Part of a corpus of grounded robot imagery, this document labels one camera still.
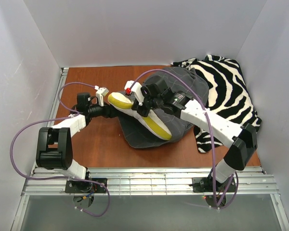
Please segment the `cream yellow-edged pillow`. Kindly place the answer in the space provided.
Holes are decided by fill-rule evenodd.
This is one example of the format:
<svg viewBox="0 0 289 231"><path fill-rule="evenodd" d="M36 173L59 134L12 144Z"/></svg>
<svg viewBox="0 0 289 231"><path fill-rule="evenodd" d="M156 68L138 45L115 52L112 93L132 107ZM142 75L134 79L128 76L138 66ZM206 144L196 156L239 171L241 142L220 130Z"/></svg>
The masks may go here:
<svg viewBox="0 0 289 231"><path fill-rule="evenodd" d="M146 129L158 138L165 141L169 141L172 138L171 131L153 110L149 111L147 117L139 115L137 111L132 110L134 100L120 92L109 94L108 102L120 112L137 119Z"/></svg>

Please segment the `grey checked pillowcase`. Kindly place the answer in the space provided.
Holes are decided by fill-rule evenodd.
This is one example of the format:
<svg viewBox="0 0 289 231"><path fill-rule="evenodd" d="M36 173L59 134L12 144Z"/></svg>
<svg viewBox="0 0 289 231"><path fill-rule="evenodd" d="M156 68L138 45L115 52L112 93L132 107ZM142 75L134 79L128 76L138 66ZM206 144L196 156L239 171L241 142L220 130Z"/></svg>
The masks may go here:
<svg viewBox="0 0 289 231"><path fill-rule="evenodd" d="M122 114L118 119L123 135L130 147L145 149L177 142L193 126L180 119L181 111L196 93L207 103L209 87L194 70L165 67L150 75L141 91L146 94L139 105L134 94L113 92L108 101Z"/></svg>

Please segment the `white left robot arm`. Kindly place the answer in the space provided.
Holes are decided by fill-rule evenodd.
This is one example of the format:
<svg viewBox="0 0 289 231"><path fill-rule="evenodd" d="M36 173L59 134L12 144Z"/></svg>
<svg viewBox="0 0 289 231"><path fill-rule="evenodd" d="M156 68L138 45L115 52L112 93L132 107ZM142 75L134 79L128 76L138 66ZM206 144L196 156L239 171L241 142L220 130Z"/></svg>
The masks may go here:
<svg viewBox="0 0 289 231"><path fill-rule="evenodd" d="M87 168L73 158L72 137L87 127L93 118L114 118L118 113L104 102L103 95L91 96L88 92L77 94L77 104L70 112L68 119L39 130L36 164L68 178L88 180Z"/></svg>

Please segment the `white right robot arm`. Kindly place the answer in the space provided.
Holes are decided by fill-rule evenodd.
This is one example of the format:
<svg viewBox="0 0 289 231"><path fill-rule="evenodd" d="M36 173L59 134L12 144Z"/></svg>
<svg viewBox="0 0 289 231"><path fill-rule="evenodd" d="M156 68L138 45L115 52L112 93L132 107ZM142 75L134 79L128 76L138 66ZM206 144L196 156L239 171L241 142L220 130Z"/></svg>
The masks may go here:
<svg viewBox="0 0 289 231"><path fill-rule="evenodd" d="M228 151L224 158L213 166L210 175L198 186L201 189L222 186L235 171L242 171L257 149L256 129L253 125L231 122L206 109L199 101L183 91L172 91L165 80L156 76L154 81L141 85L131 81L125 85L126 94L133 94L134 110L147 117L151 109L162 109L165 113L192 123L217 138Z"/></svg>

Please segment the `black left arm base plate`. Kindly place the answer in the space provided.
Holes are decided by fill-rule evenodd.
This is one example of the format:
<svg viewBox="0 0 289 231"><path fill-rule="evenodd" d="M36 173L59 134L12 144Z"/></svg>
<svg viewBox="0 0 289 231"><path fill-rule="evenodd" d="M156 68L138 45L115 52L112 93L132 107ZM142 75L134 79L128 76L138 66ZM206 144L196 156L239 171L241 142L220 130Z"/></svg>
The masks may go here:
<svg viewBox="0 0 289 231"><path fill-rule="evenodd" d="M107 178L89 178L92 182L67 180L65 193L106 193L104 186L107 186Z"/></svg>

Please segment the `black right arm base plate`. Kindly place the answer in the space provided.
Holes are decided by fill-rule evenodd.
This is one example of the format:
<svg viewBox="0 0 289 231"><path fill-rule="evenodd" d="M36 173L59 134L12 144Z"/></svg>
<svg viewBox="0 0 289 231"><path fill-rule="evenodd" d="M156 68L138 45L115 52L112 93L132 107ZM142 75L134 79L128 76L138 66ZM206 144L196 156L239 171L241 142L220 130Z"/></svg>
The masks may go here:
<svg viewBox="0 0 289 231"><path fill-rule="evenodd" d="M216 192L223 192L226 189L229 180L230 178L228 178L224 183L216 181ZM192 178L192 183L189 186L193 188L194 193L210 193L213 192L213 179L209 177L195 177Z"/></svg>

